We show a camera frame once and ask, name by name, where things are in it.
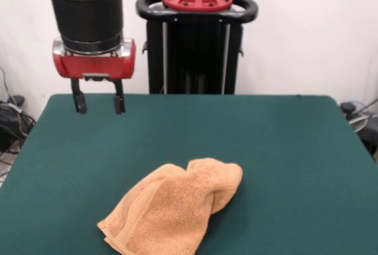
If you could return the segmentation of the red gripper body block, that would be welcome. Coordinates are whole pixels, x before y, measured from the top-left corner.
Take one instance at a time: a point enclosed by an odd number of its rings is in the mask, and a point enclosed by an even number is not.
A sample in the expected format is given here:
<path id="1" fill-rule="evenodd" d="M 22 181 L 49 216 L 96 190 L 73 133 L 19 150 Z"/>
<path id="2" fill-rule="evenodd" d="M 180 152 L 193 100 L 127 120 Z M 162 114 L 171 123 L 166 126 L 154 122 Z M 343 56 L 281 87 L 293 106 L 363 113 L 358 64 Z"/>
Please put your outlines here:
<path id="1" fill-rule="evenodd" d="M 60 76 L 68 79 L 130 79 L 135 58 L 136 44 L 133 39 L 124 39 L 115 50 L 98 55 L 72 53 L 61 38 L 53 41 L 55 67 Z"/>

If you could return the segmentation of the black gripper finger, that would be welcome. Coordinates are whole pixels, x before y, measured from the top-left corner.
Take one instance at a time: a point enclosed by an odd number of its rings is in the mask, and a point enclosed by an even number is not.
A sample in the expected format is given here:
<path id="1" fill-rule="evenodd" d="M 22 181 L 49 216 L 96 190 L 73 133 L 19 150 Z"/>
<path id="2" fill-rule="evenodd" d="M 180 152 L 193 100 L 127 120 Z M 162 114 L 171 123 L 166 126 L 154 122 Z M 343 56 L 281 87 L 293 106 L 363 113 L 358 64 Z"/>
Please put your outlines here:
<path id="1" fill-rule="evenodd" d="M 84 93 L 80 90 L 79 79 L 71 79 L 71 90 L 74 99 L 76 112 L 82 115 L 87 113 L 87 106 Z"/>
<path id="2" fill-rule="evenodd" d="M 121 80 L 114 80 L 113 84 L 115 86 L 115 95 L 114 95 L 115 112 L 116 114 L 121 115 L 122 113 L 125 113 L 123 84 Z"/>

